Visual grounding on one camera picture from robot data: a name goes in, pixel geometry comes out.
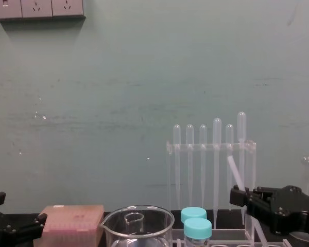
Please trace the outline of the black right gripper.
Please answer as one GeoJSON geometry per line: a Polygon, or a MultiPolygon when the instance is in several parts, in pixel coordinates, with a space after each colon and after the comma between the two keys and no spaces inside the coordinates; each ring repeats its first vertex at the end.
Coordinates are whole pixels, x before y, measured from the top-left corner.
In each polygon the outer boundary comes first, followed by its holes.
{"type": "Polygon", "coordinates": [[[230,190],[230,204],[244,207],[248,215],[269,224],[273,233],[309,234],[309,196],[296,186],[285,186],[273,193],[273,188],[256,187],[245,191],[234,185],[230,190]]]}

